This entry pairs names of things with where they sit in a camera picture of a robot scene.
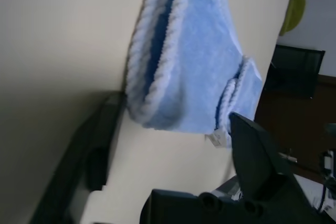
fabric tag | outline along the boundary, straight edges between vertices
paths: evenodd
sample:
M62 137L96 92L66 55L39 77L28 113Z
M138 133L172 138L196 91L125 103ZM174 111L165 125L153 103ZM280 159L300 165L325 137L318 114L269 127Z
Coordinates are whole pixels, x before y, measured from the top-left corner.
M216 129L211 135L206 135L216 148L227 148L227 142L224 132L221 129Z

blue towel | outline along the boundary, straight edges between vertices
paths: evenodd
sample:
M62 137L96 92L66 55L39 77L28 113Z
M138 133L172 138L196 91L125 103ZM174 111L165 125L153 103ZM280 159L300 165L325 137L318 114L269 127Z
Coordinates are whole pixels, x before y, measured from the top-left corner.
M129 50L126 92L144 127L229 138L228 115L253 119L262 81L243 57L227 0L145 0Z

